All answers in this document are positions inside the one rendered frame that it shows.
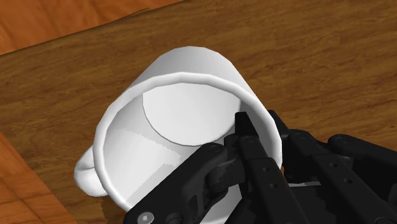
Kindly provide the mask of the white mug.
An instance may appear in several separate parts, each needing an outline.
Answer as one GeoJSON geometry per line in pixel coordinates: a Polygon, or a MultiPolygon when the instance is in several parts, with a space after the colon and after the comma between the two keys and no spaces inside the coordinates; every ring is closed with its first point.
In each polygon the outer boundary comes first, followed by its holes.
{"type": "Polygon", "coordinates": [[[201,145],[231,134],[239,111],[281,164],[274,119],[234,65],[208,48],[175,48],[109,105],[74,180],[87,195],[109,196],[128,211],[201,145]]]}

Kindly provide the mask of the brown wooden table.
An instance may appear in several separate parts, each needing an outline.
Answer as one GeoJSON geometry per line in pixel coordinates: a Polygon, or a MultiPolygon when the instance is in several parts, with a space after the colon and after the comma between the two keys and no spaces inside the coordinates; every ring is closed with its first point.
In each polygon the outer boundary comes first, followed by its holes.
{"type": "Polygon", "coordinates": [[[108,105],[179,46],[224,55],[291,128],[397,150],[397,1],[185,0],[0,56],[0,224],[122,224],[74,166],[108,105]]]}

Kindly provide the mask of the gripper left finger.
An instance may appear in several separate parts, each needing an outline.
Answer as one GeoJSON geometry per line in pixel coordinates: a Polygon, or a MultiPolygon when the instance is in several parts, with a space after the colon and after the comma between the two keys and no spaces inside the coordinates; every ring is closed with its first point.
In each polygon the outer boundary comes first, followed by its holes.
{"type": "Polygon", "coordinates": [[[200,224],[239,185],[225,224],[310,224],[247,113],[235,114],[224,144],[206,143],[130,209],[123,224],[200,224]]]}

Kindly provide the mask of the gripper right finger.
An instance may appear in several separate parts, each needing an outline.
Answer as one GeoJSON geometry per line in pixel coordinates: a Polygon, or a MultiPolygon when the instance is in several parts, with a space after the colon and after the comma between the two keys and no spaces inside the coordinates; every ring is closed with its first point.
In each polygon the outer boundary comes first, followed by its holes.
{"type": "Polygon", "coordinates": [[[397,152],[346,134],[323,143],[269,112],[282,159],[311,224],[397,224],[397,152]]]}

